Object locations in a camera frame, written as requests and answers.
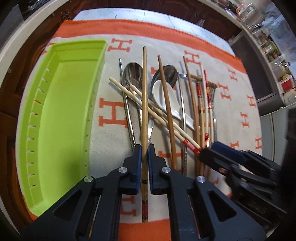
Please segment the patterned red brown chopstick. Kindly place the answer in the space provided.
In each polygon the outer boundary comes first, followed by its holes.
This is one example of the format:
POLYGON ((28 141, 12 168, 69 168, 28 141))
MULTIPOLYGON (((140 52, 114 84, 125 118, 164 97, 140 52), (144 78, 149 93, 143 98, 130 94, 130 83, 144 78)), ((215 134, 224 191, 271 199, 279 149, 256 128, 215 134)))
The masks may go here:
POLYGON ((201 147, 205 148, 205 108, 202 96, 202 88, 201 83, 197 81, 197 95, 198 95, 198 110, 199 110, 199 118, 200 118, 200 127, 201 127, 201 147))

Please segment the pale chopstick red pattern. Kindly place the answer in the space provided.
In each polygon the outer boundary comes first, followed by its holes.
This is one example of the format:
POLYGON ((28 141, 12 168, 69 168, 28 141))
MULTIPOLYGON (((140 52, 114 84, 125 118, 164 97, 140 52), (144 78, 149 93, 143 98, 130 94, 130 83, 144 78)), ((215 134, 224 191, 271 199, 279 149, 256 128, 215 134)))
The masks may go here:
POLYGON ((203 70, 205 86, 206 86, 206 94, 207 94, 207 106, 208 106, 208 114, 209 114, 209 137, 208 137, 208 147, 211 147, 212 143, 214 142, 214 120, 213 120, 213 109, 212 109, 212 102, 211 102, 211 95, 210 95, 210 84, 208 81, 208 76, 206 70, 203 70))

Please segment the pale bamboo chopstick red tip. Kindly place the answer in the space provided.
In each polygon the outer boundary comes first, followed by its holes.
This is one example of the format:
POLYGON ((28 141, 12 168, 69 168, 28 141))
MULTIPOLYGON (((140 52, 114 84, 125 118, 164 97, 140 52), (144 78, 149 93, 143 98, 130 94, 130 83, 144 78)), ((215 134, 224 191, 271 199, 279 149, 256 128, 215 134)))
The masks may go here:
MULTIPOLYGON (((142 106, 142 101, 139 100, 132 92, 130 92, 126 87, 122 86, 118 81, 116 81, 113 77, 109 77, 109 81, 111 81, 115 86, 117 86, 120 90, 126 93, 126 95, 132 99, 135 103, 142 106)), ((161 116, 159 116, 156 112, 154 112, 151 108, 147 108, 147 111, 150 115, 152 115, 159 123, 161 123, 163 126, 165 126, 167 129, 169 129, 168 126, 168 120, 163 119, 161 116)), ((191 143, 186 140, 180 133, 174 128, 175 136, 183 142, 190 150, 192 150, 196 155, 198 155, 200 152, 195 149, 195 146, 192 146, 191 143)))

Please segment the white red labelled jar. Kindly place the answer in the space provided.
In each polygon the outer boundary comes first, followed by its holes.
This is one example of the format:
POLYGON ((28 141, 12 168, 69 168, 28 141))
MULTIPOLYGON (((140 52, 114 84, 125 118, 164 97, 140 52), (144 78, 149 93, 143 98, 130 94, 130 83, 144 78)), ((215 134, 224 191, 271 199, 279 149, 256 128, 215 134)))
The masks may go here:
POLYGON ((295 79, 292 75, 283 75, 278 83, 283 93, 286 93, 295 87, 295 79))

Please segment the dark brown wooden chopstick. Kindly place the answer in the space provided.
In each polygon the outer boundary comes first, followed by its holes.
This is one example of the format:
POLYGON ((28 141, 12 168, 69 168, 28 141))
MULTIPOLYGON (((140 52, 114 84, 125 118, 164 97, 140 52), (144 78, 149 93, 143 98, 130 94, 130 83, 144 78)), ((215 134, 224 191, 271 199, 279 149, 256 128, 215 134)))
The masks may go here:
POLYGON ((171 144, 171 166, 173 169, 177 169, 177 152, 176 152, 173 118, 171 114, 171 106, 170 106, 170 99, 169 99, 169 94, 167 89, 167 82, 166 82, 164 68, 162 65, 162 60, 160 55, 158 55, 158 63, 159 63, 159 71, 161 74, 161 82, 162 82, 163 92, 165 97, 166 115, 167 115, 168 126, 169 126, 170 144, 171 144))

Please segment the brown wooden chopstick right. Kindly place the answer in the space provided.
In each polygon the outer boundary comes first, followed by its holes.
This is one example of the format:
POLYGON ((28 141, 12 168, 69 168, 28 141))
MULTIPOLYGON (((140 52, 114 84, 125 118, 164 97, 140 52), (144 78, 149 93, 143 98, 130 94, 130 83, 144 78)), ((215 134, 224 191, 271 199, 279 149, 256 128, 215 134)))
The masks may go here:
MULTIPOLYGON (((194 124, 194 128, 195 128, 194 140, 200 146, 200 131, 199 131, 198 112, 196 109, 196 98, 195 98, 195 93, 194 93, 194 89, 193 89, 190 71, 189 71, 185 56, 183 56, 183 60, 184 60, 184 65, 185 65, 185 69, 186 69, 186 73, 187 73, 190 95, 191 95, 191 102, 192 102, 192 109, 193 109, 193 124, 194 124)), ((195 158, 195 175, 199 176, 200 172, 201 172, 201 163, 199 161, 199 157, 196 156, 196 158, 195 158)))

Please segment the steel chopstick left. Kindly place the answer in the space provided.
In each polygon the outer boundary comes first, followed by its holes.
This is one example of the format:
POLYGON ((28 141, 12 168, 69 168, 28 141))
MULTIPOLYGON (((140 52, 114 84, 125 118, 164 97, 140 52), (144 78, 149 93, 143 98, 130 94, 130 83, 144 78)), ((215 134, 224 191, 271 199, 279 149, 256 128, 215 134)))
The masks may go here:
MULTIPOLYGON (((120 82, 124 87, 126 87, 126 81, 123 78, 123 66, 122 66, 121 58, 119 58, 118 62, 119 62, 120 82)), ((132 127, 132 119, 131 119, 131 116, 130 116, 130 107, 128 105, 128 97, 127 97, 125 92, 122 93, 122 97, 123 97, 123 103, 124 103, 124 106, 125 106, 125 116, 126 116, 126 120, 127 120, 128 133, 129 133, 129 138, 130 138, 130 145, 131 145, 131 148, 132 148, 132 152, 134 152, 134 149, 135 149, 135 146, 136 146, 136 141, 135 141, 134 131, 133 131, 133 127, 132 127)))

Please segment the steel chopstick right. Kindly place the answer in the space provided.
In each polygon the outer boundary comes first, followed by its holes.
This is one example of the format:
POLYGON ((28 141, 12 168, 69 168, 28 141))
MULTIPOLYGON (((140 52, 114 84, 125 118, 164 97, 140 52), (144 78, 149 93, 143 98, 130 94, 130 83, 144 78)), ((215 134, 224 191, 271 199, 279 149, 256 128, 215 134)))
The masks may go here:
MULTIPOLYGON (((179 95, 180 95, 180 106, 182 112, 182 130, 186 131, 186 113, 185 113, 185 105, 184 105, 184 97, 182 92, 182 85, 180 82, 180 76, 178 73, 178 86, 179 86, 179 95)), ((182 173, 184 176, 187 175, 187 146, 183 144, 183 157, 182 157, 182 173)))

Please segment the light wood chopstick red end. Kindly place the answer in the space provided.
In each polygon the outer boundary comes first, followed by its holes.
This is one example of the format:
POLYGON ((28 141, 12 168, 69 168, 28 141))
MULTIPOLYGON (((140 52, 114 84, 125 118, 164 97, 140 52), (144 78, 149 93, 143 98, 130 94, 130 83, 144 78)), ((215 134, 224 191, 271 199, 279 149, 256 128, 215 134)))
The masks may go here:
POLYGON ((147 84, 147 48, 142 55, 142 222, 148 222, 148 84, 147 84))

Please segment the dark oven appliance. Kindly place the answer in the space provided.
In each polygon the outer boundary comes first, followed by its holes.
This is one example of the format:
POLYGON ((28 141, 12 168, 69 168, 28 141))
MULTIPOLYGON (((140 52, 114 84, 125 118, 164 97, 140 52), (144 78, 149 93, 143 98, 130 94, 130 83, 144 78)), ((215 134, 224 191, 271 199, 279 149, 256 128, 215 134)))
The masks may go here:
POLYGON ((229 44, 236 57, 241 59, 251 82, 259 114, 266 115, 284 106, 268 61, 255 40, 241 31, 229 44))

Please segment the orange beige H-pattern cloth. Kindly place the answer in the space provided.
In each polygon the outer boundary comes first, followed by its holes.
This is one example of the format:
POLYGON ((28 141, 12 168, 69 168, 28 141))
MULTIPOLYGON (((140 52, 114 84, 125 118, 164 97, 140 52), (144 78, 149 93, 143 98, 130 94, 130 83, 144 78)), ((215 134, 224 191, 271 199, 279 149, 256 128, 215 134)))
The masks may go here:
POLYGON ((39 64, 48 49, 76 40, 106 40, 104 67, 96 93, 92 117, 88 175, 101 177, 119 167, 132 154, 121 91, 109 77, 119 80, 119 58, 123 63, 142 62, 147 48, 148 77, 156 73, 161 56, 163 65, 185 69, 200 75, 206 70, 208 80, 217 84, 214 113, 217 139, 234 149, 262 153, 262 134, 258 107, 250 80, 242 62, 228 43, 219 37, 196 37, 172 28, 131 20, 65 21, 37 61, 23 94, 23 101, 39 64))

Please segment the large steel spoon left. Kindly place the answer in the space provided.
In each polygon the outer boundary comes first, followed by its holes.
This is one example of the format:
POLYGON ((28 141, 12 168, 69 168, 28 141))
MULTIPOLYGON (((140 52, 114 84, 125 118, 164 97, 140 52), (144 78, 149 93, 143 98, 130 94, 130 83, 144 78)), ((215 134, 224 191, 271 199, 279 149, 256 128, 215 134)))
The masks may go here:
POLYGON ((135 62, 128 63, 123 68, 123 78, 126 81, 126 87, 131 84, 139 87, 139 82, 142 80, 142 67, 135 62))

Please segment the steel ladle spoon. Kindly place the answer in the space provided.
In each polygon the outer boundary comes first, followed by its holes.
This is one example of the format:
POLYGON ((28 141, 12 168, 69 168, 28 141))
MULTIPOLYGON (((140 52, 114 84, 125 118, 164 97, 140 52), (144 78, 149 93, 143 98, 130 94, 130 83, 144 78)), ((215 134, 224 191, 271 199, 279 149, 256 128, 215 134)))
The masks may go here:
MULTIPOLYGON (((170 84, 171 87, 174 87, 176 82, 177 82, 177 70, 176 70, 176 68, 173 65, 165 65, 165 66, 163 66, 163 70, 164 70, 164 73, 165 73, 166 82, 168 84, 170 84)), ((152 77, 151 85, 150 85, 150 88, 149 88, 149 99, 151 101, 153 101, 153 97, 152 97, 153 85, 157 80, 160 80, 160 79, 161 79, 160 70, 157 70, 156 73, 152 77)), ((154 117, 149 114, 148 141, 149 141, 150 145, 152 144, 151 135, 152 135, 153 126, 154 126, 154 117)))

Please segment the wood-handled small steel spoon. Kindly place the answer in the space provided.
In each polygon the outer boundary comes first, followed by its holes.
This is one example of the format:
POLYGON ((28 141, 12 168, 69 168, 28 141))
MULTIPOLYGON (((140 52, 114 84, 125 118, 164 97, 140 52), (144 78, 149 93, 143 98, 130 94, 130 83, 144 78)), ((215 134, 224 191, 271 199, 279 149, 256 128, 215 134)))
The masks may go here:
MULTIPOLYGON (((179 72, 178 75, 179 75, 179 77, 182 77, 182 78, 187 78, 188 77, 187 74, 181 73, 181 72, 179 72)), ((192 75, 192 74, 190 74, 190 77, 191 77, 191 79, 193 79, 195 81, 202 82, 202 78, 201 77, 198 77, 198 76, 192 75)))

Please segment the white ceramic soup spoon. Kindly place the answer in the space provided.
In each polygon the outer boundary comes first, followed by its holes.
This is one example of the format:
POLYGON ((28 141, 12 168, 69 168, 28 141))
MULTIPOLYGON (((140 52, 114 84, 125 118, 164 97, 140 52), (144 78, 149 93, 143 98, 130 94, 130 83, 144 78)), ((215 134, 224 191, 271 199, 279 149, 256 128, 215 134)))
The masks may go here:
MULTIPOLYGON (((167 88, 169 100, 170 100, 171 114, 173 117, 182 121, 183 120, 182 108, 177 100, 174 90, 168 83, 166 83, 166 88, 167 88)), ((153 84, 152 97, 156 105, 163 111, 166 111, 165 95, 163 91, 163 85, 160 80, 157 80, 153 84)), ((186 121, 186 126, 188 126, 192 130, 195 129, 193 125, 193 119, 188 114, 185 114, 185 121, 186 121)))

